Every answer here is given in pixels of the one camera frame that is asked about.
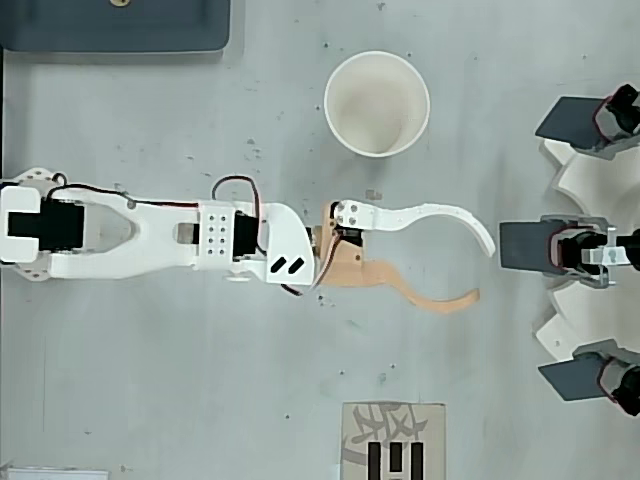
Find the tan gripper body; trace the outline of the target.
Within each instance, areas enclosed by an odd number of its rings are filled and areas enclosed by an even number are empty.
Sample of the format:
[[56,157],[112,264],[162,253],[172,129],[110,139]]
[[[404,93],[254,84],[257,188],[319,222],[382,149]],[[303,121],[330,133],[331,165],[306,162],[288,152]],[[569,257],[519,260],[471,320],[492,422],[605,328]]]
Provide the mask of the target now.
[[364,232],[336,224],[334,209],[337,203],[328,203],[321,224],[310,230],[312,250],[320,262],[319,284],[343,288],[384,285],[383,264],[366,260]]

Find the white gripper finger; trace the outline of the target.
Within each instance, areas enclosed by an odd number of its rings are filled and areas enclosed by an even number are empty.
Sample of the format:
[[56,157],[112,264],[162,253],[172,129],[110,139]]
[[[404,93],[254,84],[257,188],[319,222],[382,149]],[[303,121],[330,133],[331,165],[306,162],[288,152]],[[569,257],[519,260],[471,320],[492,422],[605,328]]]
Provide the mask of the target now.
[[424,203],[403,209],[386,209],[355,200],[341,200],[334,209],[340,227],[362,231],[396,232],[431,217],[444,217],[464,225],[475,237],[484,254],[495,254],[495,242],[486,227],[469,211],[458,206]]

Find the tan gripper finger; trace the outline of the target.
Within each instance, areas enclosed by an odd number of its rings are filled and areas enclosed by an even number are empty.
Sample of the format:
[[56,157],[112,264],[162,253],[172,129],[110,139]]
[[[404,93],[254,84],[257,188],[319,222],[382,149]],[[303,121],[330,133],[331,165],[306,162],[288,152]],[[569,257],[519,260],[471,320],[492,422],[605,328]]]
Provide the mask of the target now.
[[439,314],[452,314],[465,310],[480,300],[479,289],[469,290],[464,295],[453,299],[433,300],[418,294],[390,263],[383,263],[383,271],[384,283],[386,285],[391,286],[401,293],[412,305],[424,310]]

